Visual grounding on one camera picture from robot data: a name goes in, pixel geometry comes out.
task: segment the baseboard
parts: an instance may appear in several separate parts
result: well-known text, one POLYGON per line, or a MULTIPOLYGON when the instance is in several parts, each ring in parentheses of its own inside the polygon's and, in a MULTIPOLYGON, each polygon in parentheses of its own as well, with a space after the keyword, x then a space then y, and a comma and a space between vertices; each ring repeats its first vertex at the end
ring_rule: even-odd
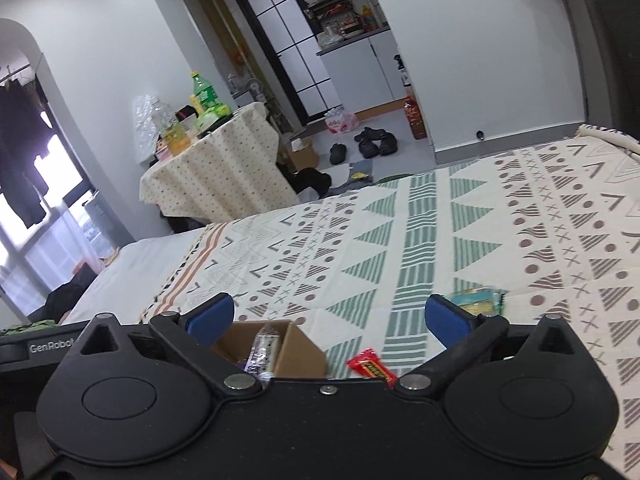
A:
POLYGON ((559 126, 550 126, 548 128, 540 128, 539 130, 531 130, 520 134, 480 140, 447 150, 439 150, 436 152, 436 163, 438 165, 450 164, 468 158, 487 156, 516 148, 533 146, 534 144, 552 142, 553 140, 560 140, 565 137, 573 137, 578 126, 581 124, 582 123, 560 124, 559 126))
POLYGON ((390 103, 385 103, 380 106, 374 106, 373 108, 368 108, 367 110, 357 112, 356 117, 359 121, 367 121, 368 119, 377 117, 378 115, 388 114, 389 112, 400 110, 404 107, 404 101, 405 99, 398 99, 396 101, 391 101, 390 103))

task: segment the red bottle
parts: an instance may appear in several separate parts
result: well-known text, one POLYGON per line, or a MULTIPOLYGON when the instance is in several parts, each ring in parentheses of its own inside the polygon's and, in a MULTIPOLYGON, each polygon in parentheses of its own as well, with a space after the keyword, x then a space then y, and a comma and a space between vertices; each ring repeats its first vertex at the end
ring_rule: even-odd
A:
POLYGON ((415 99, 410 95, 404 102, 404 113, 406 115, 406 118, 409 120, 411 133, 414 134, 414 139, 426 139, 427 128, 424 125, 424 120, 422 118, 422 114, 420 113, 420 108, 418 107, 418 103, 415 102, 415 99))
POLYGON ((407 94, 406 101, 404 102, 404 113, 406 115, 406 118, 409 120, 411 133, 414 134, 415 139, 426 139, 428 136, 427 128, 424 125, 420 107, 418 106, 418 103, 415 102, 414 89, 411 86, 411 80, 409 79, 409 75, 404 68, 404 63, 402 62, 402 58, 400 57, 400 55, 395 56, 394 59, 398 62, 398 70, 400 71, 400 75, 402 76, 402 84, 404 85, 404 89, 406 90, 407 94))

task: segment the green cloth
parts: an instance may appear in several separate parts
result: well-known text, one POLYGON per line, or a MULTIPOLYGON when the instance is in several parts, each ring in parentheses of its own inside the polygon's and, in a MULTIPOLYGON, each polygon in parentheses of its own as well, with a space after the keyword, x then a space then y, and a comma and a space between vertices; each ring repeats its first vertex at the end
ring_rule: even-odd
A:
POLYGON ((386 176, 385 178, 381 178, 379 181, 376 182, 376 185, 378 184, 386 184, 387 182, 393 182, 394 180, 400 180, 401 178, 406 178, 408 176, 413 176, 412 173, 401 173, 398 175, 391 175, 391 176, 386 176))
POLYGON ((56 325, 56 322, 52 319, 44 319, 30 325, 13 325, 4 330, 0 330, 0 336, 3 335, 17 335, 23 332, 34 332, 35 330, 44 330, 45 328, 52 328, 56 325))

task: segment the clothes hanging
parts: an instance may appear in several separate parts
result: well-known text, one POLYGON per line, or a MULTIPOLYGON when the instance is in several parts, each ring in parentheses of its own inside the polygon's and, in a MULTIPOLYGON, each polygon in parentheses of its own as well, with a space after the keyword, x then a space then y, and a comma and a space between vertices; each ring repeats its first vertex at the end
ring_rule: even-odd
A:
POLYGON ((18 82, 0 88, 0 190, 27 228, 46 215, 38 192, 44 196, 49 186, 34 161, 48 155, 52 134, 18 82))

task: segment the black shoe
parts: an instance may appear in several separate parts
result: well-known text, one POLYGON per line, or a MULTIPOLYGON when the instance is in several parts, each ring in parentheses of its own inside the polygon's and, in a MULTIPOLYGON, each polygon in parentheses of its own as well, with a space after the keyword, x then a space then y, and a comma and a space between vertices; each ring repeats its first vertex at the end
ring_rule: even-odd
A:
POLYGON ((334 144, 331 147, 331 156, 329 162, 334 166, 336 164, 342 164, 347 158, 347 147, 344 144, 334 144))
POLYGON ((380 140, 385 133, 385 130, 373 130, 367 126, 359 135, 356 135, 353 140, 356 142, 360 142, 362 139, 380 140))
POLYGON ((398 140, 395 138, 394 134, 384 131, 382 138, 380 139, 380 155, 393 155, 397 151, 398 140))
POLYGON ((380 154, 380 150, 370 139, 362 136, 357 137, 360 137, 358 149, 364 158, 373 158, 380 154))

